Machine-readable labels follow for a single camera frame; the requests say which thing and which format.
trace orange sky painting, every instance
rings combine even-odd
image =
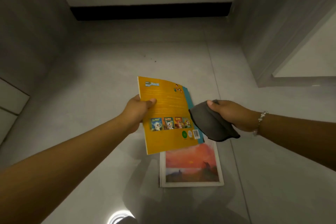
[[[166,151],[166,168],[204,168],[204,162],[216,166],[215,152],[207,143]]]

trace barcode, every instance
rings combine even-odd
[[[193,130],[193,133],[194,133],[194,137],[195,137],[195,139],[200,139],[201,137],[200,137],[200,134],[198,133],[198,130],[197,129],[194,129]]]

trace gray cloth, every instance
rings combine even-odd
[[[218,112],[211,110],[206,101],[195,105],[189,112],[194,124],[213,141],[222,142],[240,137],[232,124],[224,120]]]

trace green logo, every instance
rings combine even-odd
[[[183,132],[182,132],[182,136],[183,136],[183,138],[187,138],[187,136],[188,136],[188,135],[187,135],[187,132],[186,132],[186,131],[183,131]]]

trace hand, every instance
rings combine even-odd
[[[207,101],[211,110],[218,112],[224,120],[232,123],[236,128],[246,132],[252,132],[258,128],[260,112],[252,111],[228,100],[219,100],[218,103],[219,105],[211,100]]]
[[[131,98],[120,117],[124,124],[128,124],[130,134],[137,131],[142,118],[147,113],[148,109],[156,104],[156,99],[152,98],[149,101],[141,101],[140,96],[136,95]]]

